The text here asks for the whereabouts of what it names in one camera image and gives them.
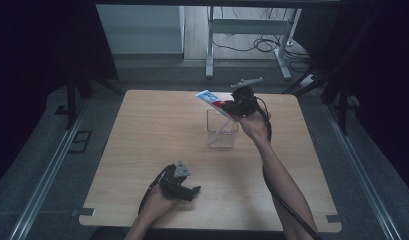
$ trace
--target hand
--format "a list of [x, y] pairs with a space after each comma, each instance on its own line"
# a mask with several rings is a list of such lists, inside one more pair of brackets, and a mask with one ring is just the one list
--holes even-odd
[[263, 116], [258, 111], [253, 114], [242, 117], [233, 116], [234, 120], [241, 124], [242, 130], [247, 136], [249, 136], [254, 142], [267, 140], [267, 128], [264, 122]]
[[179, 200], [167, 198], [161, 190], [160, 184], [153, 187], [139, 216], [154, 222], [167, 213]]

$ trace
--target human arm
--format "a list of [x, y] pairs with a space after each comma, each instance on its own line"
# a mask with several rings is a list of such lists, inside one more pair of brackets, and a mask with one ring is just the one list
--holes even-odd
[[151, 225], [173, 208], [177, 202], [178, 200], [168, 199], [163, 194], [159, 184], [155, 185], [124, 239], [142, 240]]
[[[261, 114], [255, 112], [248, 117], [235, 117], [235, 120], [241, 124], [243, 131], [256, 145], [268, 181], [273, 187], [273, 190], [317, 233], [316, 224], [306, 199], [294, 179], [279, 160], [267, 138], [266, 125]], [[287, 239], [313, 239], [275, 198], [273, 198], [273, 202]]]

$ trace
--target clear plastic box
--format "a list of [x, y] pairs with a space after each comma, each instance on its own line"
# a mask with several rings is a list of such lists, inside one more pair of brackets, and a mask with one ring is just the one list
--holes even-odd
[[215, 109], [207, 110], [207, 131], [209, 147], [233, 147], [239, 124], [225, 117]]

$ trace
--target wall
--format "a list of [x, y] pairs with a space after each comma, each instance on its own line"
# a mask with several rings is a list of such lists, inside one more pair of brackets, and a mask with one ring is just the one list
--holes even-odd
[[112, 54], [183, 53], [183, 6], [96, 7]]

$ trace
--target wooden table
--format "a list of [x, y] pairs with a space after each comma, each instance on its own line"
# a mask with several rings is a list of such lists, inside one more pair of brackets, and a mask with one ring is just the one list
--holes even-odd
[[[181, 202], [155, 228], [282, 231], [262, 177], [253, 142], [239, 131], [233, 148], [207, 145], [206, 110], [197, 92], [126, 93], [84, 208], [83, 225], [130, 227], [140, 201], [158, 173], [182, 160], [191, 171], [182, 184], [202, 186], [192, 202]], [[216, 93], [231, 99], [228, 93]], [[304, 193], [321, 232], [338, 232], [337, 215], [297, 99], [256, 94], [272, 113], [272, 144]]]

